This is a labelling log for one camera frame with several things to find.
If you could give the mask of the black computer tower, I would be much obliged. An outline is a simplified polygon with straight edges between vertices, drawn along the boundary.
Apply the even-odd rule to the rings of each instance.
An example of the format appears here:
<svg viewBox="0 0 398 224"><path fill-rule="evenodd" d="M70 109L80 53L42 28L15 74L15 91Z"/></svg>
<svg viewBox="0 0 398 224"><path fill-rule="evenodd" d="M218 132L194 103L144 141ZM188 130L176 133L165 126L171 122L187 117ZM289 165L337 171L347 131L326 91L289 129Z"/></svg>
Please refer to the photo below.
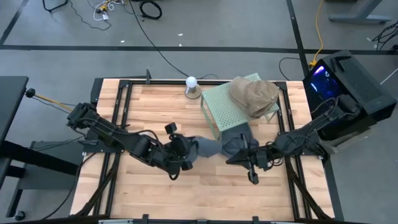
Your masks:
<svg viewBox="0 0 398 224"><path fill-rule="evenodd" d="M313 120L333 111L317 129L326 141L367 130L391 117L397 104L348 50L321 58L302 82Z"/></svg>

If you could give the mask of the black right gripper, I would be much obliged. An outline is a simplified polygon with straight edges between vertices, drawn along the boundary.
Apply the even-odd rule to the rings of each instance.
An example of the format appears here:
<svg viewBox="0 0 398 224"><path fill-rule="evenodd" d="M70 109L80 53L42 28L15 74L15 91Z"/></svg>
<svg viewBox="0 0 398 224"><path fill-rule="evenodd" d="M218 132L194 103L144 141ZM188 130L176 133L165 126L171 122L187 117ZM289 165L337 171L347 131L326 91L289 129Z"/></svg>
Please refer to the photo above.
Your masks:
<svg viewBox="0 0 398 224"><path fill-rule="evenodd" d="M251 170L258 167L267 171L274 167L274 156L272 153L272 146L261 146L254 149L249 149L246 135L242 134L244 149L230 157L226 164L229 165L249 165Z"/></svg>

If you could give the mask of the black desk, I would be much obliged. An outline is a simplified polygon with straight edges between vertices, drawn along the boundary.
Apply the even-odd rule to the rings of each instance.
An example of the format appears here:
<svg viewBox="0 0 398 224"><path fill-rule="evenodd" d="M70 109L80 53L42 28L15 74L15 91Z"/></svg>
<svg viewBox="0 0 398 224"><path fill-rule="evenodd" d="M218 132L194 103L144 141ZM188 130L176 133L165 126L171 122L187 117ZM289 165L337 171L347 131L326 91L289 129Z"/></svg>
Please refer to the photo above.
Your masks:
<svg viewBox="0 0 398 224"><path fill-rule="evenodd" d="M26 190L69 190L83 160L83 147L76 140L32 142L29 147L6 140L9 128L24 97L29 78L0 76L0 189L6 177L18 179L6 216L14 216Z"/></svg>

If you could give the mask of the black aluminium rig frame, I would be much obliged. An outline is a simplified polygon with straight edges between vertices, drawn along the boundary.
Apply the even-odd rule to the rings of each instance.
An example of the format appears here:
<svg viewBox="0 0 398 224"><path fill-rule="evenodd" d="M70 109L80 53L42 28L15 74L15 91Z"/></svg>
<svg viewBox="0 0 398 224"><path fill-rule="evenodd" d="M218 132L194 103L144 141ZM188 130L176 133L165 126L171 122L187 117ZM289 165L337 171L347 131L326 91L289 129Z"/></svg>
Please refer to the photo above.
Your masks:
<svg viewBox="0 0 398 224"><path fill-rule="evenodd" d="M175 123L180 133L211 138L211 128L200 100L184 94L183 80L154 79L146 84L135 79L132 86L119 86L106 78L100 86L97 110L106 119L116 118L131 132L146 129L162 142L169 140L165 126ZM285 166L259 171L259 183L248 181L246 169L226 164L221 155L198 158L193 168L177 180L155 167L121 154L114 190L105 190L100 213L133 224L232 224L292 221L305 215L302 199L292 207Z"/></svg>

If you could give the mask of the green perforated metal shelf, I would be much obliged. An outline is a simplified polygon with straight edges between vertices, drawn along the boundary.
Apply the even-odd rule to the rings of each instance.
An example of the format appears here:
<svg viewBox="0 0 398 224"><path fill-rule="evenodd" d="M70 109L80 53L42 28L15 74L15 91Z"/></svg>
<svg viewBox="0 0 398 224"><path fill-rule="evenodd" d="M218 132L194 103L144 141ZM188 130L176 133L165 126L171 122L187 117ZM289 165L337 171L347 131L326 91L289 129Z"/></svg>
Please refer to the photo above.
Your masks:
<svg viewBox="0 0 398 224"><path fill-rule="evenodd" d="M261 80L257 73L253 73L243 78L247 78L254 82ZM250 117L246 109L238 107L231 99L231 95L229 94L231 82L232 80L201 93L201 110L205 115L206 122L211 128L211 132L215 139L219 139L223 131L243 123L248 123L254 119L265 118L266 121L270 121L274 114L279 110L279 106L276 101L265 115L262 115L259 118Z"/></svg>

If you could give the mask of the beige cap with light brim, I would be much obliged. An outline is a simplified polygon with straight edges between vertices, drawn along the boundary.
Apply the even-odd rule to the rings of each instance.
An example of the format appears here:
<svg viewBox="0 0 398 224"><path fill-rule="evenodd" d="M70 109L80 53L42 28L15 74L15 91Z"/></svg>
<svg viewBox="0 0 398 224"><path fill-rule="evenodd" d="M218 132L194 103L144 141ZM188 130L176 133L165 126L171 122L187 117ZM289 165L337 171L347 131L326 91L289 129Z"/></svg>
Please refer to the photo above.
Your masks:
<svg viewBox="0 0 398 224"><path fill-rule="evenodd" d="M279 88L272 82L258 80L244 88L244 104L248 115L259 118L273 106L279 97Z"/></svg>

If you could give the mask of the grey desk foot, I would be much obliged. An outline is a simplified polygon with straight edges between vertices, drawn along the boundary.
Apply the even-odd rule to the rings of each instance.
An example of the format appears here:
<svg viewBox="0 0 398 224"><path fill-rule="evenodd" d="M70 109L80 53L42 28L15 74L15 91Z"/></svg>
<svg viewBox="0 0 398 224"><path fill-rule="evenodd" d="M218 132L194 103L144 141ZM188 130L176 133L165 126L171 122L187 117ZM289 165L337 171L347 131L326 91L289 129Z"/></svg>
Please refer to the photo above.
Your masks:
<svg viewBox="0 0 398 224"><path fill-rule="evenodd" d="M392 18L372 14L381 2L382 0L368 0L356 14L331 14L329 21L349 24L385 24Z"/></svg>

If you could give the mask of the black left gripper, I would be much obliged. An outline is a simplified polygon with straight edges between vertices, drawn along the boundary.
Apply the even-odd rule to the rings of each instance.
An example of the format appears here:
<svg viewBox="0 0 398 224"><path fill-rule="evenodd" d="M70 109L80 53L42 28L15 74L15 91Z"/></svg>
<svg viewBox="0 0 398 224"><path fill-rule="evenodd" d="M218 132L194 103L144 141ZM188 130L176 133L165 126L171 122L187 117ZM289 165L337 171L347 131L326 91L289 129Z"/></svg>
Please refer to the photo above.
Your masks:
<svg viewBox="0 0 398 224"><path fill-rule="evenodd" d="M188 155L191 146L197 146L198 141L196 136L186 137L182 134L174 133L169 136L170 150L174 152L178 161L182 163L182 170L190 170L193 168L193 162L188 160Z"/></svg>

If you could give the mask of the grey denim cap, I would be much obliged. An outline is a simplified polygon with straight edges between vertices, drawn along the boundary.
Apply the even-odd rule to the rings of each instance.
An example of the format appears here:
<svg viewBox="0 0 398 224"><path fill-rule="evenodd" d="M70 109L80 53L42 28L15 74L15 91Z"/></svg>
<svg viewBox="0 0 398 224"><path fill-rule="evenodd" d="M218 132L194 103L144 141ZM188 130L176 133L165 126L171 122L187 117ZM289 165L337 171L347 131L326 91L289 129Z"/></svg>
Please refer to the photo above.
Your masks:
<svg viewBox="0 0 398 224"><path fill-rule="evenodd" d="M259 147L259 141L254 138L248 123L243 123L221 133L222 155L230 158L244 149L242 134L246 135L250 148Z"/></svg>
<svg viewBox="0 0 398 224"><path fill-rule="evenodd" d="M191 146L188 160L194 162L197 157L211 157L219 154L222 150L222 144L219 141L196 136L198 145Z"/></svg>

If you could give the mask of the brown tan cap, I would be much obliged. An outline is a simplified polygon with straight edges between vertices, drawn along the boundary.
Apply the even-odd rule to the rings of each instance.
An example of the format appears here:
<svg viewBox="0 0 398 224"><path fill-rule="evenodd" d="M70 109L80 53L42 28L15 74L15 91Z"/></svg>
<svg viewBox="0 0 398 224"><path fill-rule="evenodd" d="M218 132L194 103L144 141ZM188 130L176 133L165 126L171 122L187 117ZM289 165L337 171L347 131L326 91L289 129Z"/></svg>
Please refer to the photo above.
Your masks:
<svg viewBox="0 0 398 224"><path fill-rule="evenodd" d="M254 84L254 81L243 77L236 77L230 83L229 94L238 107L246 109L254 104L255 96L250 91Z"/></svg>

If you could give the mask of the white bulb lamp wooden base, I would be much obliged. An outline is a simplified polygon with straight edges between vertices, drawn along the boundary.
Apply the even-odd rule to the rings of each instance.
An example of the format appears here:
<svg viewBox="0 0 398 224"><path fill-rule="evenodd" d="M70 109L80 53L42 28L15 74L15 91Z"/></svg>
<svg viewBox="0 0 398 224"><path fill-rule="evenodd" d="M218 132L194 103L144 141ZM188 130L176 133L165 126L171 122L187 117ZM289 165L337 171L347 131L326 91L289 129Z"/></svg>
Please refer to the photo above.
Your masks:
<svg viewBox="0 0 398 224"><path fill-rule="evenodd" d="M198 80L195 77L188 77L185 80L185 96L189 99L196 99L201 96L201 86L198 84Z"/></svg>

